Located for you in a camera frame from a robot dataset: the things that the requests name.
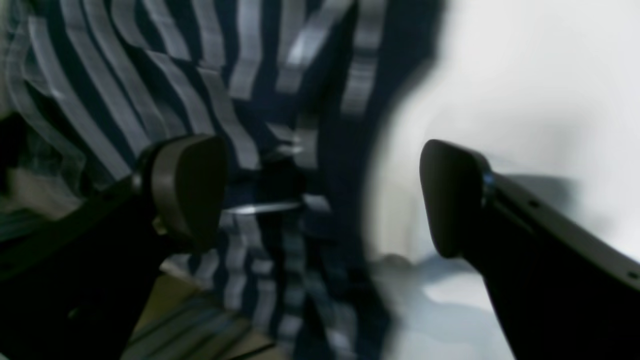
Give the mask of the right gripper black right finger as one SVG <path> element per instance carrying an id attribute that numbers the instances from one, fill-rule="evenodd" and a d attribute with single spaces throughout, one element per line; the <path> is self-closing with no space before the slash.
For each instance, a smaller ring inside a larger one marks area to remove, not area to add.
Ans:
<path id="1" fill-rule="evenodd" d="M 430 236 L 482 276 L 517 360 L 637 360 L 639 264 L 492 170 L 431 139 L 419 161 Z"/>

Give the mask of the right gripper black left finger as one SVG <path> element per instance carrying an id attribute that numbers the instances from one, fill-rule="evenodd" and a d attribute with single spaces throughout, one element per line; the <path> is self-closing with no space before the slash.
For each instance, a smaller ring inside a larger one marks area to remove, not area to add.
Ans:
<path id="1" fill-rule="evenodd" d="M 162 262 L 214 245 L 226 182 L 222 137 L 163 141 L 71 214 L 2 244 L 2 355 L 118 360 Z"/>

